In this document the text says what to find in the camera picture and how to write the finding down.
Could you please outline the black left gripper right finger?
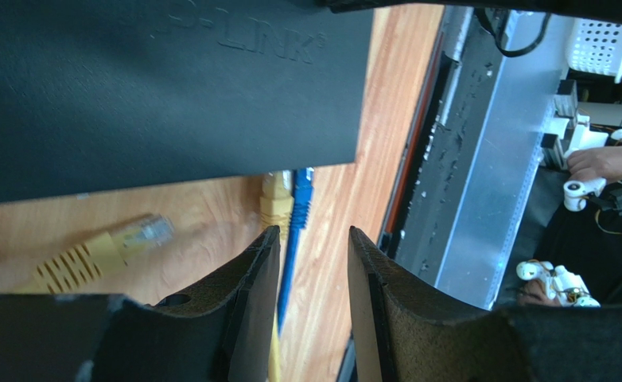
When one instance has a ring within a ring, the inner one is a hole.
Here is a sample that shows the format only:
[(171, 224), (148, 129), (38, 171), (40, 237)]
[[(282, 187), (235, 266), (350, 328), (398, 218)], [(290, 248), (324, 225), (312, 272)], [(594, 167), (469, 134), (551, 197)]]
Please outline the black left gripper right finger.
[(437, 290), (348, 233), (352, 335), (360, 381), (532, 381), (511, 319)]

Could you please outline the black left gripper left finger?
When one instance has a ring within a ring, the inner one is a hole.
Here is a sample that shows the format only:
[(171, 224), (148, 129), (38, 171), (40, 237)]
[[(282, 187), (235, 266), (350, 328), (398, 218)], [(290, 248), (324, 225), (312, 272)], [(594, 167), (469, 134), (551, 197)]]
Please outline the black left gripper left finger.
[(93, 360), (95, 381), (264, 381), (280, 229), (198, 282), (142, 305), (118, 299)]

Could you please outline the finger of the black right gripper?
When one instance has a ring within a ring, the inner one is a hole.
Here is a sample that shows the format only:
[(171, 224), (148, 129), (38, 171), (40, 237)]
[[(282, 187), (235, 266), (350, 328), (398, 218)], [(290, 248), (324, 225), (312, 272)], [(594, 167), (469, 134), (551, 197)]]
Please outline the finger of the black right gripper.
[(326, 0), (318, 2), (320, 6), (325, 6), (334, 13), (415, 3), (542, 12), (622, 24), (622, 0)]

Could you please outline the black network switch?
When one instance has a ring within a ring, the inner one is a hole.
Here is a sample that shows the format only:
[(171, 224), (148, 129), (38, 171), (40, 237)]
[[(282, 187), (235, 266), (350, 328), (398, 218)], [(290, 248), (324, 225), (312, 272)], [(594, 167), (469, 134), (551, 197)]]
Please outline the black network switch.
[(352, 162), (373, 17), (0, 1), (0, 203)]

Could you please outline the operator second hand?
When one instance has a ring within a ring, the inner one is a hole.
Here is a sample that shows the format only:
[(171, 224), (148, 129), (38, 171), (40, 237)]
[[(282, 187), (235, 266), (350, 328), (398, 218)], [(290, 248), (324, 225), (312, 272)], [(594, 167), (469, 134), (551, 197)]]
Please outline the operator second hand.
[(519, 306), (561, 307), (556, 298), (548, 298), (543, 283), (538, 279), (533, 279), (520, 287), (516, 301)]

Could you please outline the operator bare hand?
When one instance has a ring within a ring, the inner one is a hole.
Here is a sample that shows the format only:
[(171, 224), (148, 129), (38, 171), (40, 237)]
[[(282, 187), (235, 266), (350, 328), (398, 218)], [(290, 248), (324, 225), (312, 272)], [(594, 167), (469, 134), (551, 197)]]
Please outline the operator bare hand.
[(570, 180), (608, 183), (622, 180), (622, 146), (606, 146), (574, 151), (567, 159)]

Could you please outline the white background crate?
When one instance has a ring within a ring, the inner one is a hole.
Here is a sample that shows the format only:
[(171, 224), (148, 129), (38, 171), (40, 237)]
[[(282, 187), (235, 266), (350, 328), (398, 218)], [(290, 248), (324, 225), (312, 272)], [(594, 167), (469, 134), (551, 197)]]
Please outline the white background crate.
[(570, 69), (622, 81), (622, 24), (575, 18), (565, 50)]

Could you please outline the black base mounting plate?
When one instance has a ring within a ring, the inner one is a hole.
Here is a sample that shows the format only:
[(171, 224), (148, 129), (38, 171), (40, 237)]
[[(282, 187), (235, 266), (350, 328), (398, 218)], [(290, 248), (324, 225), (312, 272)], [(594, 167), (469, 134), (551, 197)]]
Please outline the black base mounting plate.
[(378, 240), (428, 283), (452, 239), (503, 64), (476, 13), (445, 8)]

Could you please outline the aluminium frame rail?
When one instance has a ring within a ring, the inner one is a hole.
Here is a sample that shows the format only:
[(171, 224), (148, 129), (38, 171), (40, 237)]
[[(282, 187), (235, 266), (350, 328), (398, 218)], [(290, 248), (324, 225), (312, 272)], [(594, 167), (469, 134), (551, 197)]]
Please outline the aluminium frame rail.
[(543, 132), (554, 114), (554, 95), (567, 65), (564, 48), (573, 21), (543, 14), (513, 14), (509, 49), (538, 35), (542, 43), (522, 57), (507, 58), (494, 45), (476, 78), (488, 90), (466, 123), (477, 129), (464, 188), (436, 287), (482, 310), (500, 292), (511, 249), (540, 162)]

